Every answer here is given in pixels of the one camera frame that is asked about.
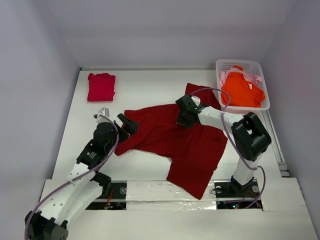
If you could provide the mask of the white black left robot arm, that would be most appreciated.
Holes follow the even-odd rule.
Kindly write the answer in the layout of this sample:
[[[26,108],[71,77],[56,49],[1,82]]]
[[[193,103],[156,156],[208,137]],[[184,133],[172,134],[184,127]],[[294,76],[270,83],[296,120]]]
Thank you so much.
[[[122,113],[119,126],[102,108],[94,115],[96,129],[92,139],[77,157],[62,185],[45,196],[25,217],[26,240],[65,240],[70,226],[98,197],[111,194],[111,178],[100,172],[119,143],[134,135],[139,123]]]

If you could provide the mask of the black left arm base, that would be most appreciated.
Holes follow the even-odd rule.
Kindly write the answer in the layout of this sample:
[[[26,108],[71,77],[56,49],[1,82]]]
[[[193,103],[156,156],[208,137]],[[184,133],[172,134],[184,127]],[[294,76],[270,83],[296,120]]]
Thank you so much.
[[[126,210],[127,182],[113,181],[108,194],[95,199],[86,210]]]

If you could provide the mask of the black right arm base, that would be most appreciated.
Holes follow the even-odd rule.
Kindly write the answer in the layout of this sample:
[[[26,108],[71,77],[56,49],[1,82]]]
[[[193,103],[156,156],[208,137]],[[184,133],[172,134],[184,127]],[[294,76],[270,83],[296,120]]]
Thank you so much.
[[[210,193],[216,197],[218,210],[263,209],[261,198],[258,198],[259,185],[254,178],[245,185],[240,185],[233,178],[215,182]]]

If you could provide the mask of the dark red t shirt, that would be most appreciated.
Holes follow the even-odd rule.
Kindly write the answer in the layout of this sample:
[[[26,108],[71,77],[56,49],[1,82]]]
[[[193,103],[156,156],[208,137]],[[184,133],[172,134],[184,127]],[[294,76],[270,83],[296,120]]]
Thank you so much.
[[[130,150],[139,150],[171,159],[166,179],[200,200],[228,139],[215,127],[177,125],[179,112],[175,103],[125,110],[124,115],[138,122],[139,127],[134,135],[117,145],[115,154],[120,156]]]

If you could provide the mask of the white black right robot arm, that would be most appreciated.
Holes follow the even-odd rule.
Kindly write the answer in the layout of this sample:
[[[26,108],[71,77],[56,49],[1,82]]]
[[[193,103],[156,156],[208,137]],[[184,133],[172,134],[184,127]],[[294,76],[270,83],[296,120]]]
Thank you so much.
[[[179,107],[177,124],[192,128],[195,124],[210,126],[225,131],[232,146],[239,155],[236,170],[230,179],[230,190],[235,196],[242,196],[249,189],[258,169],[258,162],[272,140],[259,117],[249,112],[245,115],[224,112],[200,98],[184,95],[175,103]]]

